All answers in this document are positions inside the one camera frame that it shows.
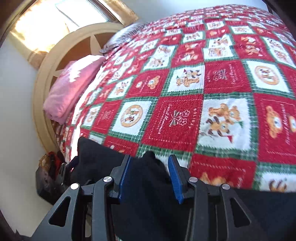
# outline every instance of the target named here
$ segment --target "red and white checkered blanket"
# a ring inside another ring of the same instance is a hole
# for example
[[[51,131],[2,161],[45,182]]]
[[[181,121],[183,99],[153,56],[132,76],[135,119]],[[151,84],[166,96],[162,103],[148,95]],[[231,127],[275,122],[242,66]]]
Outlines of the red and white checkered blanket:
[[[113,51],[57,131],[154,151],[206,183],[296,191],[296,42],[280,19],[224,5],[147,25]]]

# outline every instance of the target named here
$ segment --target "silver screw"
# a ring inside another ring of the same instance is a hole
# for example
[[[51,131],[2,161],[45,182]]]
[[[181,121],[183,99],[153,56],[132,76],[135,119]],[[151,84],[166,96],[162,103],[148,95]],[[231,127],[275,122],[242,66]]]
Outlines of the silver screw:
[[[78,183],[73,183],[73,184],[71,184],[70,188],[75,190],[75,189],[79,188],[79,184]]]
[[[222,184],[222,188],[224,190],[229,190],[230,189],[230,186],[227,183],[224,183],[224,184]]]
[[[196,177],[189,177],[189,181],[192,183],[196,183],[198,179]]]
[[[109,177],[109,176],[104,177],[103,181],[106,182],[106,183],[111,182],[112,181],[112,177]]]

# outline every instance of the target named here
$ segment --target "black fabric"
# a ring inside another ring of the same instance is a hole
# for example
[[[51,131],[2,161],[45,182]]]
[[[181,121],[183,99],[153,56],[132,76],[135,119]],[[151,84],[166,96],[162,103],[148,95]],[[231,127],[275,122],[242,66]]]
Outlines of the black fabric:
[[[83,185],[89,179],[108,176],[121,165],[124,155],[81,137],[78,157],[71,181]],[[269,241],[295,239],[295,193],[236,192],[261,223]],[[123,241],[184,240],[189,208],[176,201],[170,177],[153,152],[133,159],[123,193],[122,203],[112,207],[115,233]]]

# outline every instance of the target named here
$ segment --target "floral emblem print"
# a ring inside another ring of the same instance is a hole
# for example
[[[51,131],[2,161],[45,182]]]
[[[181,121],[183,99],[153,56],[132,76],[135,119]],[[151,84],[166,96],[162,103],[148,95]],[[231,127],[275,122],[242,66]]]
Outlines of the floral emblem print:
[[[174,110],[174,113],[171,114],[172,119],[170,120],[169,127],[175,126],[175,125],[181,125],[181,126],[186,125],[187,118],[185,117],[188,117],[189,114],[190,114],[189,110],[185,110],[183,112]]]

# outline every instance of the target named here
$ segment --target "headboard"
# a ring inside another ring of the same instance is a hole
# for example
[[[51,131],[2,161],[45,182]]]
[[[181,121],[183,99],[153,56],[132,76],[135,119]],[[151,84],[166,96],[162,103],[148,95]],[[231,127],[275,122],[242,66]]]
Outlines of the headboard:
[[[99,52],[101,47],[121,29],[123,25],[117,23],[85,26],[66,35],[44,58],[34,85],[33,120],[38,137],[47,153],[59,150],[55,139],[55,123],[48,119],[43,111],[43,103],[50,87],[69,61],[81,59],[89,54],[102,55]]]

